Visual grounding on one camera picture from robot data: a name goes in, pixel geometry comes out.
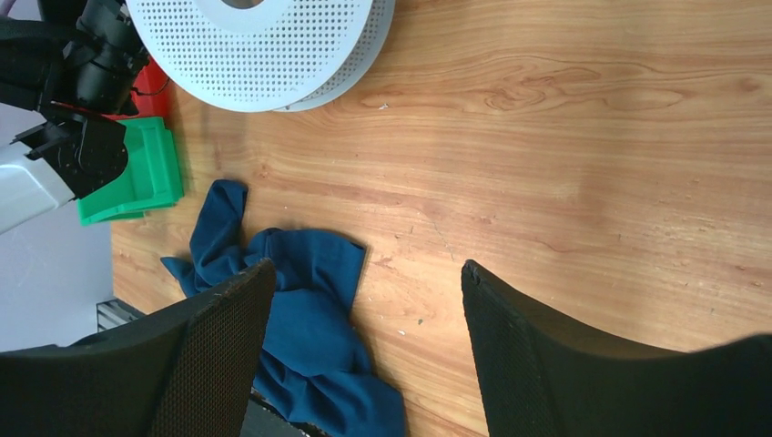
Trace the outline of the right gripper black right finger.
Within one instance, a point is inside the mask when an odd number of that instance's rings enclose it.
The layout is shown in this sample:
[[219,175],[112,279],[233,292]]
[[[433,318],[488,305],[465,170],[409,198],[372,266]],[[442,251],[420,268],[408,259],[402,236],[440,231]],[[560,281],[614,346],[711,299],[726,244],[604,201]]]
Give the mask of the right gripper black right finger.
[[492,436],[768,436],[771,338],[681,352],[594,328],[474,260],[462,304]]

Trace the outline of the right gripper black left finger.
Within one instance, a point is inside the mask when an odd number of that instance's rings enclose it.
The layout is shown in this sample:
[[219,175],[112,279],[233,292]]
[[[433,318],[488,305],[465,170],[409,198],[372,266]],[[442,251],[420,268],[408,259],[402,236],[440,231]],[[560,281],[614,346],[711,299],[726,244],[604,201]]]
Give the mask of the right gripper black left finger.
[[4,436],[237,436],[276,285],[263,260],[68,346],[1,356]]

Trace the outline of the white cable spool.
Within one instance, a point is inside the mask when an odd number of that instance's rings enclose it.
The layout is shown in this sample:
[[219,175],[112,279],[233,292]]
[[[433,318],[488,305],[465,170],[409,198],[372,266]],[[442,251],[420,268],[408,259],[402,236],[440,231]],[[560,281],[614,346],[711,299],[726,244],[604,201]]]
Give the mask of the white cable spool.
[[300,112],[341,97],[387,39],[393,1],[130,1],[143,44],[171,81],[215,107]]

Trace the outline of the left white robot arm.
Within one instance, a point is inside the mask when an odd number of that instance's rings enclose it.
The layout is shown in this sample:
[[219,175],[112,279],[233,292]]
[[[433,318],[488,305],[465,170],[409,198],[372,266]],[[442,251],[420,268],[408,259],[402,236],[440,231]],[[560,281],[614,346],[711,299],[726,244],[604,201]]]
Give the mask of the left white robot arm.
[[40,1],[1,16],[1,102],[43,120],[1,148],[1,230],[95,193],[128,163],[131,95],[149,53],[125,1]]

